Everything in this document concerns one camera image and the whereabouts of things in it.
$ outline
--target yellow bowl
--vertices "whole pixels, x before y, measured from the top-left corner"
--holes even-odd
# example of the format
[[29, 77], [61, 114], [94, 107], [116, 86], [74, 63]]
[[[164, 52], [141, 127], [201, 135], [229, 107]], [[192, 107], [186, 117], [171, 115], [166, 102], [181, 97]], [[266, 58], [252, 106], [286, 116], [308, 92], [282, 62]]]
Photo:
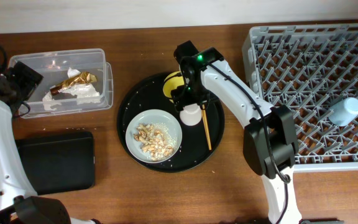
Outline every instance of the yellow bowl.
[[[169, 74], [165, 79], [167, 80], [168, 78], [178, 74], [180, 72], [173, 72], [171, 74]], [[162, 87], [162, 91], [164, 92], [164, 95], [171, 98], [171, 91], [172, 90], [176, 90], [178, 88], [178, 86], [182, 86], [184, 85], [185, 82], [183, 81], [183, 77], [182, 76], [179, 76], [179, 77], [173, 77], [171, 79], [169, 79], [165, 84], [164, 86]]]

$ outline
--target bowl of food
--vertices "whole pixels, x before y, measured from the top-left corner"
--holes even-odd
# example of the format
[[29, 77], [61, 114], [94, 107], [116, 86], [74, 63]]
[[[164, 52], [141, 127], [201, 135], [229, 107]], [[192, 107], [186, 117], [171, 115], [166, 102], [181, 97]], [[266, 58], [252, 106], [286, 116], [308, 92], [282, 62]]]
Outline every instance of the bowl of food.
[[162, 110], [147, 110], [128, 124], [125, 140], [129, 152], [138, 160], [158, 163], [171, 158], [181, 144], [178, 120]]

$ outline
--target clear plastic bin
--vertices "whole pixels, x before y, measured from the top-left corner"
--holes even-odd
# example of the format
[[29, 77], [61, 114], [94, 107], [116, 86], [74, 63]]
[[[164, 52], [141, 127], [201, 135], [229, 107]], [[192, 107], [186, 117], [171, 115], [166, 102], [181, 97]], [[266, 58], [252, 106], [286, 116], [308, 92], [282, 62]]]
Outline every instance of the clear plastic bin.
[[[16, 55], [10, 59], [9, 67], [14, 66], [17, 62], [23, 62], [44, 76], [41, 84], [35, 89], [30, 99], [26, 101], [31, 110], [23, 118], [106, 110], [112, 107], [112, 71], [110, 64], [106, 63], [102, 49]], [[48, 93], [51, 86], [68, 79], [67, 71], [69, 67], [95, 75], [98, 81], [92, 83], [92, 85], [100, 93], [100, 96], [77, 98], [68, 93], [61, 93], [53, 96], [53, 101], [43, 102], [42, 98]], [[20, 114], [26, 112], [25, 106], [19, 108]]]

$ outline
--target gray dish rack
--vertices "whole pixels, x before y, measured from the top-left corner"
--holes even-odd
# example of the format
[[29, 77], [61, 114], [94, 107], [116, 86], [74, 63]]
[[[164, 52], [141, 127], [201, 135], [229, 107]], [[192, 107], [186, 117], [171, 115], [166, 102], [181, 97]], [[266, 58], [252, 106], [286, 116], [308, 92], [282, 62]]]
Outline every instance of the gray dish rack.
[[253, 27], [242, 54], [251, 89], [293, 112], [295, 172], [358, 170], [358, 117], [328, 120], [331, 105], [358, 99], [358, 24]]

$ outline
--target gold wrapper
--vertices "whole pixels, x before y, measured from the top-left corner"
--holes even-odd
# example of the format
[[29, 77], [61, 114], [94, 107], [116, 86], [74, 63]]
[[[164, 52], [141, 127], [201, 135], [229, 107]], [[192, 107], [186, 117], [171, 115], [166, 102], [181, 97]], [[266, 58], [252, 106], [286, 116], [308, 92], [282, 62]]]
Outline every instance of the gold wrapper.
[[50, 88], [50, 93], [52, 95], [57, 95], [64, 90], [72, 87], [75, 84], [87, 84], [98, 81], [95, 75], [90, 74], [89, 72], [81, 72], [79, 75], [71, 77], [67, 80], [62, 81], [61, 83], [54, 85]]

